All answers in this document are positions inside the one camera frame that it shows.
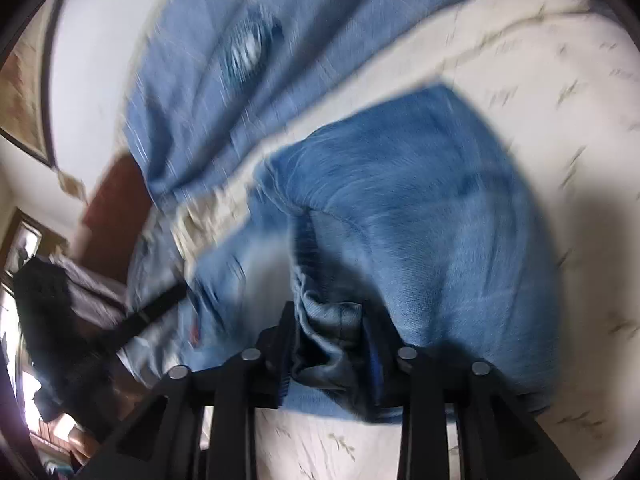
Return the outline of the blue denim jeans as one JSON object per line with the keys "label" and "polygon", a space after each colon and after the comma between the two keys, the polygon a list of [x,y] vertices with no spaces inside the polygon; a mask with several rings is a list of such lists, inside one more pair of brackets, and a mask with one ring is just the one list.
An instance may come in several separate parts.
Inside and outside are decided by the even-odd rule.
{"label": "blue denim jeans", "polygon": [[292,301],[291,411],[367,422],[367,309],[406,344],[491,362],[539,413],[558,367],[558,269],[544,219],[478,115],[438,84],[326,125],[256,168],[248,215],[198,258],[185,300],[120,359],[142,384],[254,344]]}

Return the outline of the blue plaid quilt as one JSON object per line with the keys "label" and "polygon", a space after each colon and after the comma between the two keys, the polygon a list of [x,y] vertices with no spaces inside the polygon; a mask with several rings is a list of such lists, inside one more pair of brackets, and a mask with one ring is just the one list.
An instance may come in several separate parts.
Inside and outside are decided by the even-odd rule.
{"label": "blue plaid quilt", "polygon": [[254,146],[379,50],[463,0],[167,0],[124,131],[157,203],[227,180]]}

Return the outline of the cream leaf-print bedsheet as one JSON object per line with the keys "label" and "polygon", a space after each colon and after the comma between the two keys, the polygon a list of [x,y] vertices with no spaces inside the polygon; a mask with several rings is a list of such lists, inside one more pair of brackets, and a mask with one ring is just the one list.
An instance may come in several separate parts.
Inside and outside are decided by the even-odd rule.
{"label": "cream leaf-print bedsheet", "polygon": [[584,479],[611,479],[639,439],[639,52],[587,0],[469,0],[436,13],[178,210],[186,270],[247,216],[258,162],[329,122],[434,80],[520,164],[559,247],[559,394],[541,425]]}

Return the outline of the framed wall painting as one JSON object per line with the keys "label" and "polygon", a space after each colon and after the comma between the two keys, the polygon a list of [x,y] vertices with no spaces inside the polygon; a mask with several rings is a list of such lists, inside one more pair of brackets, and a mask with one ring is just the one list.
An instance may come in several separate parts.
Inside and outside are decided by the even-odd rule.
{"label": "framed wall painting", "polygon": [[56,166],[49,112],[53,38],[64,0],[46,0],[1,69],[1,135],[37,162]]}

